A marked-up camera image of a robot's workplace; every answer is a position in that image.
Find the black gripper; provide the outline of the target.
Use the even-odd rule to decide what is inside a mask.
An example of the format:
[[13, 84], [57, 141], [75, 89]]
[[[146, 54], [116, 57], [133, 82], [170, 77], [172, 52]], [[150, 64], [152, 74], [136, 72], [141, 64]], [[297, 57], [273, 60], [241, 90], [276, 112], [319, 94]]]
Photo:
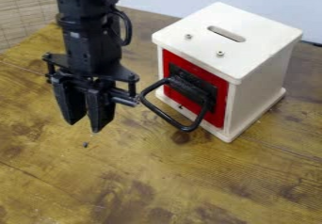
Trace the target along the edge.
[[86, 116], [89, 109], [94, 133], [114, 120], [117, 104], [108, 104], [105, 94], [97, 89], [90, 89], [85, 98], [85, 94], [70, 80], [98, 78], [101, 81], [128, 83], [128, 90], [113, 87], [109, 95], [117, 103], [136, 106], [140, 103], [140, 76], [121, 64], [122, 47], [132, 43], [132, 38], [133, 29], [128, 30], [124, 39], [120, 28], [114, 26], [102, 29], [65, 29], [66, 54], [43, 56], [49, 64], [47, 77], [53, 80], [54, 95], [63, 118], [74, 125]]

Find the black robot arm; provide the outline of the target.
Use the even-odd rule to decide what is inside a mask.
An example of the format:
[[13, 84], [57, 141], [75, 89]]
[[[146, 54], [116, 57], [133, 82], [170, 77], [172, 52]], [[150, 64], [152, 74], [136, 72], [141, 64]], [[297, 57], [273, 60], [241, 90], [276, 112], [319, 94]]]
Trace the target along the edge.
[[114, 120], [118, 104], [138, 104], [140, 76], [121, 64], [133, 23], [118, 1], [57, 0], [66, 52], [43, 56], [65, 120], [88, 117], [96, 133]]

